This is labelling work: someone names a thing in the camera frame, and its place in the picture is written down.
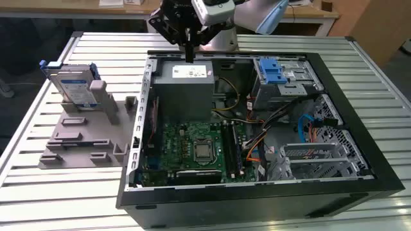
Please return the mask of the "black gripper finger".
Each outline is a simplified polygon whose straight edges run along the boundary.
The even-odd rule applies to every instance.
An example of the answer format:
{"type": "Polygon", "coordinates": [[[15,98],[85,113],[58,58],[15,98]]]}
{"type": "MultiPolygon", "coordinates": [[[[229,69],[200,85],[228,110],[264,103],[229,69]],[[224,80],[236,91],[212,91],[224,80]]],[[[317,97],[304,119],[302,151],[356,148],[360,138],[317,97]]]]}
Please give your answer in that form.
{"type": "Polygon", "coordinates": [[[185,28],[177,26],[169,19],[165,19],[161,9],[156,9],[150,14],[147,23],[169,44],[178,45],[180,50],[185,53],[185,62],[189,63],[189,44],[185,28]]]}
{"type": "Polygon", "coordinates": [[[189,26],[189,63],[193,63],[194,50],[198,46],[208,44],[221,31],[232,28],[228,22],[206,26],[205,29],[201,29],[201,26],[201,23],[189,26]]]}

